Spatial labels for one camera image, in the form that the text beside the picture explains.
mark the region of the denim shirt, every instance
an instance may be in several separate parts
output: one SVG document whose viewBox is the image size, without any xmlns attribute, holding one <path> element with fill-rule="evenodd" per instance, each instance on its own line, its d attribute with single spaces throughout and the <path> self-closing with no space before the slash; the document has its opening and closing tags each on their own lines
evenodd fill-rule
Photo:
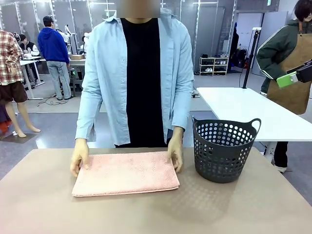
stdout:
<svg viewBox="0 0 312 234">
<path fill-rule="evenodd" d="M 169 129 L 174 126 L 186 128 L 194 75 L 191 40 L 186 27 L 167 9 L 161 9 L 158 25 L 161 108 L 166 142 Z M 114 144 L 130 143 L 126 112 L 127 43 L 121 20 L 116 15 L 96 26 L 89 37 L 82 87 L 76 139 L 96 140 L 94 123 L 104 101 Z M 153 132 L 152 122 L 150 126 L 141 127 Z"/>
</svg>

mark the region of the bare leg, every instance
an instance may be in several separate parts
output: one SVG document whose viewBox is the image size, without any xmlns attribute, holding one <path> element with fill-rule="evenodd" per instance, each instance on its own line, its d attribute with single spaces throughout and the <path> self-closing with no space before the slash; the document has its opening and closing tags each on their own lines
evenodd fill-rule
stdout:
<svg viewBox="0 0 312 234">
<path fill-rule="evenodd" d="M 33 124 L 31 123 L 24 102 L 18 103 L 18 110 L 19 110 L 21 116 L 23 117 L 23 119 L 25 120 L 27 128 L 29 128 L 30 130 L 32 130 L 36 133 L 41 132 L 40 129 L 35 128 L 33 126 Z"/>
<path fill-rule="evenodd" d="M 26 137 L 26 135 L 23 133 L 23 131 L 19 127 L 19 123 L 18 123 L 18 120 L 16 119 L 12 102 L 10 101 L 10 102 L 6 103 L 5 108 L 6 108 L 6 112 L 8 113 L 8 116 L 10 117 L 10 119 L 14 125 L 16 133 L 19 135 L 19 137 Z"/>
</svg>

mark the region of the folded towel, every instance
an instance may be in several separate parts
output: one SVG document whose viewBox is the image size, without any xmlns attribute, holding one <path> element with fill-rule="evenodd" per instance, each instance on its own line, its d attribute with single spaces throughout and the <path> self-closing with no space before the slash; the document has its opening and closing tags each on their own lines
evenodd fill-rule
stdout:
<svg viewBox="0 0 312 234">
<path fill-rule="evenodd" d="M 138 194 L 177 189 L 180 185 L 167 152 L 90 156 L 81 168 L 73 196 Z"/>
</svg>

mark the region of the shoe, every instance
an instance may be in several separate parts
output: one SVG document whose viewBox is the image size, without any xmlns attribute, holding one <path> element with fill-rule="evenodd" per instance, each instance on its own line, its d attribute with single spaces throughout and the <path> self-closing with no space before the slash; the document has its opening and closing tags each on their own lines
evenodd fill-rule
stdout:
<svg viewBox="0 0 312 234">
<path fill-rule="evenodd" d="M 74 96 L 70 96 L 69 98 L 64 98 L 64 100 L 72 99 Z"/>
<path fill-rule="evenodd" d="M 287 167 L 278 167 L 274 166 L 280 173 L 284 173 L 287 170 Z"/>
</svg>

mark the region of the bare foot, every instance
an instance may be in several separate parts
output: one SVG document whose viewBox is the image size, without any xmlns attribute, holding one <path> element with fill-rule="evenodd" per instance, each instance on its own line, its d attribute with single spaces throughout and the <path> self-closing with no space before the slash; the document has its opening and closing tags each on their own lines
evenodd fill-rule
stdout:
<svg viewBox="0 0 312 234">
<path fill-rule="evenodd" d="M 20 138 L 27 137 L 27 136 L 26 136 L 26 135 L 22 132 L 22 130 L 21 130 L 21 129 L 16 130 L 16 133 L 18 134 L 18 136 L 19 136 Z"/>
<path fill-rule="evenodd" d="M 39 133 L 39 132 L 41 132 L 41 130 L 40 130 L 40 129 L 35 128 L 33 125 L 31 125 L 31 126 L 27 126 L 27 128 L 29 128 L 30 130 L 34 131 L 35 133 Z"/>
</svg>

